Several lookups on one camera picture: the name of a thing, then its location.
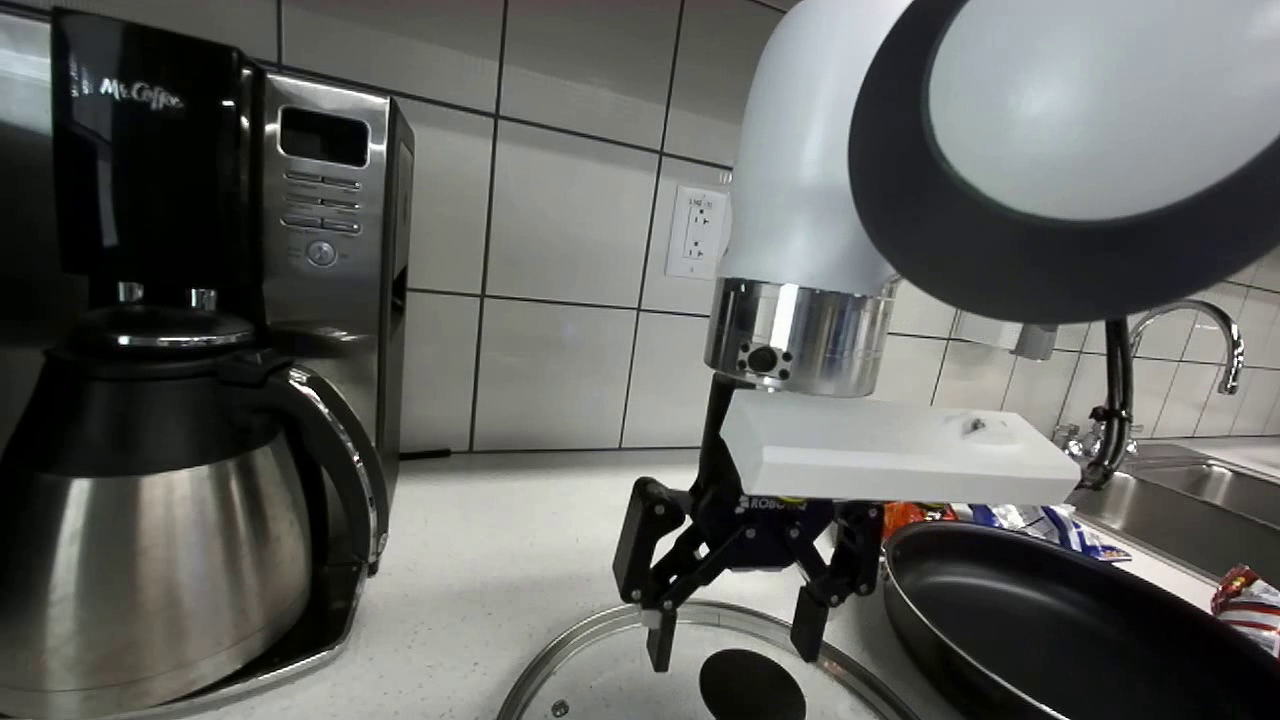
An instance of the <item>kitchen faucet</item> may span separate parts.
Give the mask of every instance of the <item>kitchen faucet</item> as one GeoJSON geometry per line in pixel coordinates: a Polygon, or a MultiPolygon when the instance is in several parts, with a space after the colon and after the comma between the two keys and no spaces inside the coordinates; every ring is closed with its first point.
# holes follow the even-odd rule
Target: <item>kitchen faucet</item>
{"type": "Polygon", "coordinates": [[[1082,469],[1082,475],[1079,475],[1082,487],[1101,487],[1119,469],[1119,455],[1123,455],[1126,433],[1132,433],[1132,354],[1138,349],[1144,327],[1166,313],[1199,313],[1222,332],[1226,355],[1222,355],[1222,376],[1221,376],[1216,392],[1221,396],[1238,392],[1244,338],[1238,338],[1238,326],[1222,308],[1216,308],[1207,301],[1174,301],[1174,305],[1144,313],[1126,327],[1126,338],[1116,332],[1116,326],[1109,326],[1109,405],[1092,408],[1087,433],[1068,435],[1068,455],[1082,469]]]}

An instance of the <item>stainless steel carafe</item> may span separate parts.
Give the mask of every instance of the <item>stainless steel carafe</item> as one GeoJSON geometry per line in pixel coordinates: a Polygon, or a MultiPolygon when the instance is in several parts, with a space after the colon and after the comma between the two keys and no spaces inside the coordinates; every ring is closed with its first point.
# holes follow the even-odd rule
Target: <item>stainless steel carafe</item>
{"type": "Polygon", "coordinates": [[[231,677],[319,575],[361,590],[375,471],[344,399],[249,326],[84,326],[0,460],[0,715],[148,710],[231,677]]]}

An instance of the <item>black frying pan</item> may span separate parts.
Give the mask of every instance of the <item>black frying pan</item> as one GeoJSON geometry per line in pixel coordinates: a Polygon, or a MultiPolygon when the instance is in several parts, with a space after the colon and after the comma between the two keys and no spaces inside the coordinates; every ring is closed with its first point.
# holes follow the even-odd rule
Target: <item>black frying pan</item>
{"type": "Polygon", "coordinates": [[[1062,549],[922,523],[882,552],[882,602],[963,715],[1280,715],[1280,663],[1191,605],[1062,549]]]}

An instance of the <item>mr. coffee logo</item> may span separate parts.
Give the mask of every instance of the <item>mr. coffee logo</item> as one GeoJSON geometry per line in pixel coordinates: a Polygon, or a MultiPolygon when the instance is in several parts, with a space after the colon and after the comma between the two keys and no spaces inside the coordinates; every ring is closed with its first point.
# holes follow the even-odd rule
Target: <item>mr. coffee logo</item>
{"type": "Polygon", "coordinates": [[[187,101],[178,101],[175,91],[168,91],[165,86],[148,86],[148,79],[120,79],[120,76],[88,76],[78,71],[71,79],[75,95],[106,95],[114,104],[144,104],[148,111],[184,111],[187,101]]]}

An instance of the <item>sink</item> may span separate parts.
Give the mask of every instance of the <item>sink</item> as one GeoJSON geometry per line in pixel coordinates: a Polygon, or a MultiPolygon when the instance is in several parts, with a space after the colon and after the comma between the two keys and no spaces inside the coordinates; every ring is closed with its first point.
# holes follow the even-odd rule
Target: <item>sink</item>
{"type": "Polygon", "coordinates": [[[1280,579],[1280,483],[1207,465],[1191,448],[1144,448],[1112,483],[1075,492],[1071,506],[1194,572],[1253,565],[1280,579]]]}

